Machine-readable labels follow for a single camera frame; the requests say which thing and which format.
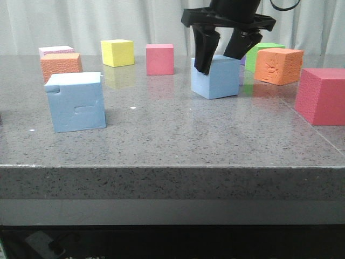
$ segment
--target pink foam cube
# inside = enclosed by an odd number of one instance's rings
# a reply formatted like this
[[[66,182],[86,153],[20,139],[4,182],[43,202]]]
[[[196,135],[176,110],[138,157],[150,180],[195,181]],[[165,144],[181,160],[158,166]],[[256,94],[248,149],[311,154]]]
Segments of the pink foam cube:
[[[303,69],[295,109],[312,125],[345,126],[345,69]]]
[[[172,44],[146,45],[147,75],[174,74],[174,46]]]
[[[39,47],[38,50],[40,57],[46,54],[74,53],[74,48],[69,46]]]

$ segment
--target speckled gray surface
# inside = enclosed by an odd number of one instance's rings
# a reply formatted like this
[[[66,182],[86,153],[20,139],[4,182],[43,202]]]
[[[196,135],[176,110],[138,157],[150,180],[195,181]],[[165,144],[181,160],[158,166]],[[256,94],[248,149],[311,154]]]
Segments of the speckled gray surface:
[[[345,199],[345,127],[300,117],[297,83],[242,71],[238,97],[206,100],[187,57],[174,76],[82,63],[104,75],[107,128],[54,133],[39,57],[0,57],[0,199]]]

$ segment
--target white curtain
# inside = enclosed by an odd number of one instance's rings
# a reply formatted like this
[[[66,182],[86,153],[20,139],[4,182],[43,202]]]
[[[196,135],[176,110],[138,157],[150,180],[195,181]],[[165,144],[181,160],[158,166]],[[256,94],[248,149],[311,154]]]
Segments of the white curtain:
[[[274,0],[289,6],[295,0]],[[0,55],[38,54],[39,47],[69,45],[84,55],[100,55],[100,41],[130,39],[135,54],[149,43],[173,43],[175,55],[193,55],[191,29],[181,23],[184,8],[209,0],[0,0]],[[345,54],[345,1],[302,0],[279,12],[262,0],[258,13],[277,20],[263,42],[276,42],[307,54]],[[222,53],[232,29],[219,28]]]

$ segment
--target orange foam cube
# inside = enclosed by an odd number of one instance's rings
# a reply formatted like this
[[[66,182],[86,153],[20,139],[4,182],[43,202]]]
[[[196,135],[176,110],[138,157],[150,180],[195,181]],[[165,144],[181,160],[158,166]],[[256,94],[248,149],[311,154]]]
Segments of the orange foam cube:
[[[52,74],[82,72],[80,53],[47,54],[40,60],[44,83]]]
[[[274,85],[286,85],[300,79],[303,64],[302,50],[271,48],[258,51],[256,80]]]

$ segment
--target granite table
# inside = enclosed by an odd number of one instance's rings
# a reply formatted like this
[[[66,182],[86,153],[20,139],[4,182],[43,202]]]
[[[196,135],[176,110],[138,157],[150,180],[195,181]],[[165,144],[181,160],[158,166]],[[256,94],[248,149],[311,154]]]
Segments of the granite table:
[[[101,71],[107,127],[54,133],[38,56],[0,56],[0,224],[344,224],[345,127],[311,126],[298,83],[241,68],[240,94],[206,100],[190,57]],[[304,67],[344,67],[306,56]]]

